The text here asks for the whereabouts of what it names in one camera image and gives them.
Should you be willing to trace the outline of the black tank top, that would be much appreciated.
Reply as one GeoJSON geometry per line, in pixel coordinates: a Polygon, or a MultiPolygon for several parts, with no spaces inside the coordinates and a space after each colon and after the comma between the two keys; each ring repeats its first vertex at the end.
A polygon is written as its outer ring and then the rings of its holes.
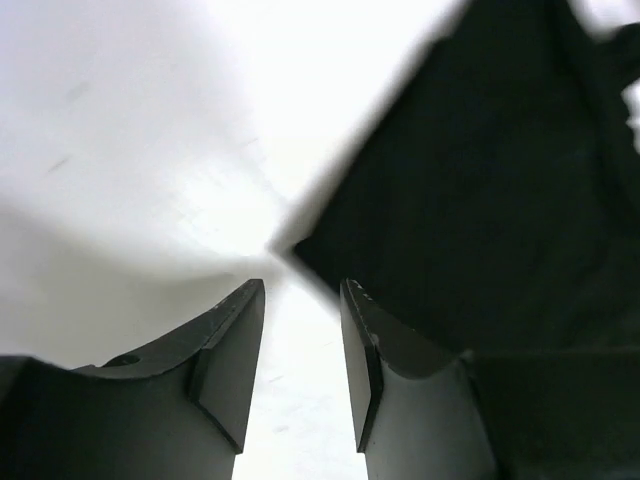
{"type": "Polygon", "coordinates": [[[474,1],[355,156],[296,257],[451,350],[639,342],[639,27],[474,1]]]}

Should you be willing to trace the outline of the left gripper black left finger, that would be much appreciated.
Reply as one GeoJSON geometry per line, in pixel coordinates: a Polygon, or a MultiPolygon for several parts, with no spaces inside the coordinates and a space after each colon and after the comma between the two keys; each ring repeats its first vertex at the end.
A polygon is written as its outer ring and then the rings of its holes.
{"type": "Polygon", "coordinates": [[[5,479],[228,479],[243,451],[265,311],[252,279],[102,366],[1,360],[5,479]]]}

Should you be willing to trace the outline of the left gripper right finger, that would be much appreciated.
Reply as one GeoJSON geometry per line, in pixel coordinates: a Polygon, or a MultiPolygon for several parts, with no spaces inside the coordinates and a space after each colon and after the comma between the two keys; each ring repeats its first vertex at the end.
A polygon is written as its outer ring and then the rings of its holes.
{"type": "Polygon", "coordinates": [[[386,312],[353,280],[340,314],[356,447],[371,479],[495,479],[464,361],[386,312]]]}

